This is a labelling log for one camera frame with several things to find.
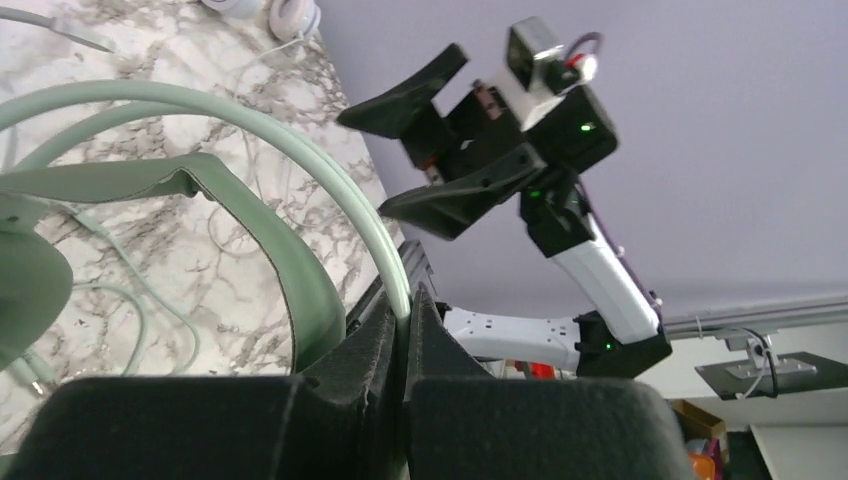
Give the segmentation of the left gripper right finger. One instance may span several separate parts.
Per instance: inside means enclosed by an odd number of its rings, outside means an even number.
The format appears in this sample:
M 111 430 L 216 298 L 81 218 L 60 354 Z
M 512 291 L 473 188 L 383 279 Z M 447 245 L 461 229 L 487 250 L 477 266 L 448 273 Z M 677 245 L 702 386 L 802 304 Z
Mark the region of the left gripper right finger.
M 447 332 L 433 299 L 412 303 L 404 407 L 415 479 L 683 480 L 676 418 L 632 380 L 502 380 Z

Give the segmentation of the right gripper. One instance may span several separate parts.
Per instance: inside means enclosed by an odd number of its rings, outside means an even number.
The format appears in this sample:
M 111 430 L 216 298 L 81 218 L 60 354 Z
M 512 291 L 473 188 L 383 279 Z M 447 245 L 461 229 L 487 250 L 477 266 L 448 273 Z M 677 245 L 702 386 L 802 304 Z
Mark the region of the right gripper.
M 477 80 L 447 115 L 437 111 L 433 98 L 467 62 L 451 43 L 400 84 L 337 117 L 343 127 L 400 138 L 432 185 L 389 198 L 379 213 L 444 240 L 459 237 L 547 167 L 495 87 Z

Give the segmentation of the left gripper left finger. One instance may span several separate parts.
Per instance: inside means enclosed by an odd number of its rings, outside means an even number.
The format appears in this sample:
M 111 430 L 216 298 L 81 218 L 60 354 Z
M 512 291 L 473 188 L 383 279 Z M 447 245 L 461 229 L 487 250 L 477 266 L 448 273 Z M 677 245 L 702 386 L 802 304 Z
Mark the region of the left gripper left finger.
M 395 319 L 288 376 L 92 377 L 39 411 L 9 479 L 394 479 Z

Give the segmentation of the green headphones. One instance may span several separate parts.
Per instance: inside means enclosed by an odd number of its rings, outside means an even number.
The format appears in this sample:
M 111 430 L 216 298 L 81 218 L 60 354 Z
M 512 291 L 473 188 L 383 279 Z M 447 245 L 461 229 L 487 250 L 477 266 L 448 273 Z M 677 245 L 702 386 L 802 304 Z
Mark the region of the green headphones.
M 92 375 L 286 374 L 285 292 L 217 202 L 168 197 L 54 206 L 78 277 L 71 306 L 13 373 L 44 395 Z

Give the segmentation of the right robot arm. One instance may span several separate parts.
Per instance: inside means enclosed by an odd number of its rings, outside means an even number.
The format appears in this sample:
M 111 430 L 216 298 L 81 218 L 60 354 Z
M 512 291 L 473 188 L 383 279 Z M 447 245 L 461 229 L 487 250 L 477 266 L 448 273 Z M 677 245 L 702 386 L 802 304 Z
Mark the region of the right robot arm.
M 495 206 L 519 201 L 537 249 L 593 304 L 575 318 L 522 319 L 450 308 L 442 322 L 482 361 L 517 360 L 579 376 L 634 378 L 671 348 L 660 303 L 607 237 L 581 182 L 618 140 L 589 88 L 594 53 L 513 39 L 506 72 L 476 81 L 449 113 L 434 96 L 466 64 L 448 46 L 391 90 L 345 109 L 340 125 L 399 141 L 428 183 L 386 200 L 381 215 L 453 240 Z

